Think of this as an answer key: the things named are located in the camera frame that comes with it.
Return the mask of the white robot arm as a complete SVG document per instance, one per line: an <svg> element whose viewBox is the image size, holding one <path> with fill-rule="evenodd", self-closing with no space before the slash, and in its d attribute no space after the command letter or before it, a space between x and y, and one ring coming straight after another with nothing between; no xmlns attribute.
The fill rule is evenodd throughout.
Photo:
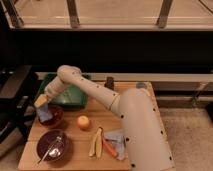
<svg viewBox="0 0 213 171"><path fill-rule="evenodd" d="M129 88L117 93L84 78L77 67L62 65L56 77L45 87L34 105L50 102L74 85L121 118L132 171L174 171L169 144L145 88Z"/></svg>

